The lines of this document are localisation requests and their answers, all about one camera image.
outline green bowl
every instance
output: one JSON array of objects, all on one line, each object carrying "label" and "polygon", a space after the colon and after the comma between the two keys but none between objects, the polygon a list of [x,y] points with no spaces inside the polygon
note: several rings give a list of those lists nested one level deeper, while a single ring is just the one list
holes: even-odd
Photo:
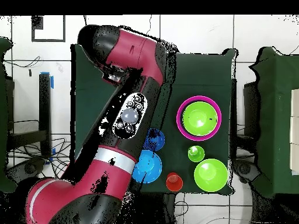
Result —
[{"label": "green bowl", "polygon": [[211,133],[217,125],[217,113],[206,102],[193,102],[183,112],[183,126],[191,135],[200,137]]},{"label": "green bowl", "polygon": [[192,146],[188,149],[188,158],[192,162],[200,162],[204,159],[204,149],[200,146]]},{"label": "green bowl", "polygon": [[227,183],[228,171],[219,160],[207,159],[200,162],[194,171],[197,186],[209,193],[219,191]]}]

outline blue bowl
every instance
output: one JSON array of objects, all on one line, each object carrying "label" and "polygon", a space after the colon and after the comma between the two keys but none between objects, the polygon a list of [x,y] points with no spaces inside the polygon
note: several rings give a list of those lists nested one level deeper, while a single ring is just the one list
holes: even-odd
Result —
[{"label": "blue bowl", "polygon": [[165,136],[162,131],[150,128],[147,132],[147,137],[145,138],[143,148],[149,151],[158,151],[162,149],[165,143]]},{"label": "blue bowl", "polygon": [[161,174],[162,162],[160,157],[150,150],[142,150],[139,162],[135,164],[132,178],[141,183],[143,178],[144,184],[155,181]]}]

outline table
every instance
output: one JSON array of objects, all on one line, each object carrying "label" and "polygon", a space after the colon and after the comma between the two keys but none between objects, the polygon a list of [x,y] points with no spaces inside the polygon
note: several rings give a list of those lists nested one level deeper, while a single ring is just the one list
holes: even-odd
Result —
[{"label": "table", "polygon": [[[7,38],[0,38],[0,56],[12,47]],[[16,190],[16,184],[5,175],[6,170],[6,143],[8,140],[8,102],[6,97],[6,73],[4,66],[0,63],[0,191],[12,193]]]},{"label": "table", "polygon": [[[75,157],[101,109],[115,90],[112,85],[101,80],[102,73],[93,67],[86,58],[82,48],[75,46],[76,51],[76,149]],[[142,192],[170,193],[166,187],[166,176],[177,172],[183,179],[180,192],[204,193],[196,185],[193,173],[197,163],[188,159],[187,150],[192,145],[204,148],[206,159],[215,158],[227,166],[228,129],[231,99],[231,65],[235,56],[233,49],[224,55],[177,54],[176,80],[170,87],[164,87],[160,94],[151,127],[159,128],[165,135],[165,145],[157,152],[162,160],[162,173],[150,184],[142,186]],[[162,121],[161,109],[165,110],[165,98],[171,91],[171,97]],[[189,97],[203,95],[212,98],[219,105],[222,123],[218,132],[203,142],[186,139],[176,126],[176,112],[179,106]],[[229,195],[232,188],[226,185],[217,193]]]},{"label": "table", "polygon": [[266,198],[276,194],[299,194],[299,176],[290,170],[291,90],[299,88],[299,56],[262,50],[253,69],[260,80],[260,138],[258,167],[262,174],[252,183]]}]

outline white stripe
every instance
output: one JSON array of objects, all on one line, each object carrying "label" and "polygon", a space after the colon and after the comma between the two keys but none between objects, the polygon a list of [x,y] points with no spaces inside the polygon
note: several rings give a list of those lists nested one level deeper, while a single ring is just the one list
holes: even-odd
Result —
[{"label": "white stripe", "polygon": [[80,151],[79,151],[79,153],[77,154],[77,157],[76,157],[75,160],[78,160],[78,158],[79,158],[79,156],[80,156],[80,154],[81,154],[81,151],[82,151],[82,149],[80,149]]},{"label": "white stripe", "polygon": [[130,174],[132,174],[135,166],[135,161],[133,161],[129,157],[121,153],[118,153],[116,151],[105,149],[105,148],[98,148],[98,151],[94,159],[101,160],[107,163],[109,163],[111,159],[113,159],[114,166],[119,167]]},{"label": "white stripe", "polygon": [[35,199],[37,198],[37,195],[42,191],[43,188],[45,188],[47,185],[49,185],[49,184],[51,184],[51,183],[53,183],[55,181],[57,181],[57,180],[54,179],[54,180],[50,180],[50,181],[44,183],[39,189],[37,189],[37,191],[33,195],[32,199],[31,199],[31,203],[30,203],[30,217],[31,217],[31,220],[32,220],[33,223],[34,223],[34,219],[33,219],[33,204],[34,204]]}]

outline white floor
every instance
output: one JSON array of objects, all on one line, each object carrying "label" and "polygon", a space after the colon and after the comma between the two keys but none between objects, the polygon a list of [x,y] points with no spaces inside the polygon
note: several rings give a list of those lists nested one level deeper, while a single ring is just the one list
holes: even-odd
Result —
[{"label": "white floor", "polygon": [[[290,15],[123,15],[87,16],[87,24],[125,25],[133,30],[159,37],[177,45],[181,53],[220,54],[227,48],[236,48],[237,57],[237,112],[238,123],[244,123],[243,87],[255,81],[256,76],[248,66],[253,64],[260,48],[275,46],[283,54],[290,54],[299,46],[299,17]],[[25,66],[36,57],[40,60],[30,68],[22,68],[4,62],[6,72],[15,81],[15,121],[39,119],[38,76],[49,72],[54,76],[52,97],[52,135],[56,152],[65,138],[70,141],[70,44],[77,42],[77,35],[85,25],[84,17],[65,17],[64,43],[32,43],[30,16],[0,16],[0,36],[13,41],[12,51],[5,54],[5,60]],[[62,16],[45,16],[44,29],[36,30],[36,39],[62,39]],[[34,131],[36,122],[15,124],[15,132]],[[69,147],[63,151],[69,155]],[[16,157],[15,163],[23,158]],[[60,165],[57,159],[54,164]],[[45,165],[44,174],[53,176],[50,165]],[[252,198],[248,185],[232,178],[235,194],[226,197],[208,194],[184,194],[176,197],[178,224],[248,224],[251,219]]]}]

